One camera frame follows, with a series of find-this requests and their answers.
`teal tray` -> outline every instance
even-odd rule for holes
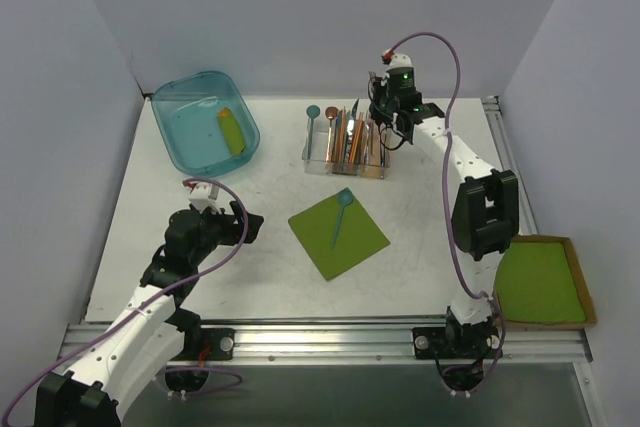
[[[260,132],[231,78],[215,71],[169,82],[151,97],[151,106],[173,165],[185,174],[214,177],[246,164],[260,145]],[[232,156],[217,115],[236,117],[246,148]]]

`white wall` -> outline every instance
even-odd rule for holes
[[[538,227],[573,238],[596,303],[612,427],[640,418],[639,32],[639,0],[556,0],[503,98]]]
[[[0,0],[1,410],[86,301],[140,107],[91,0]]]
[[[146,92],[203,69],[245,93],[350,96],[380,54],[416,30],[451,39],[462,91],[504,90],[553,0],[94,0]],[[419,85],[451,93],[453,65],[438,42],[410,47]]]

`green square mat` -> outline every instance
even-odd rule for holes
[[[326,280],[331,280],[389,245],[364,207],[354,199],[342,216],[336,245],[333,231],[340,213],[338,194],[289,219],[291,230]]]
[[[505,318],[514,322],[584,322],[564,247],[558,243],[513,242],[496,276]]]

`tabletop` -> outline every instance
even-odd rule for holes
[[[265,217],[258,239],[200,280],[183,307],[206,320],[442,315],[456,278],[446,243],[441,165],[407,145],[393,153],[384,180],[304,172],[305,109],[351,106],[353,99],[246,97],[261,134],[253,159],[218,178],[249,212]],[[445,108],[446,99],[433,99]],[[500,166],[479,99],[459,99],[452,129],[488,163]],[[169,216],[188,206],[187,176],[169,158],[147,100],[93,286],[86,321],[113,321],[163,243]],[[288,219],[349,187],[391,245],[326,281]],[[219,205],[230,197],[221,192]],[[202,268],[225,257],[219,247]]]

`spoon head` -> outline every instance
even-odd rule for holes
[[[346,207],[354,200],[353,193],[349,189],[343,189],[338,194],[338,202],[342,207]]]
[[[320,115],[320,107],[317,105],[310,105],[307,107],[307,115],[310,119],[315,119]]]
[[[338,108],[337,107],[327,107],[327,110],[324,111],[324,115],[327,116],[327,119],[329,119],[329,121],[332,121],[333,119],[335,119],[336,117],[338,117]]]

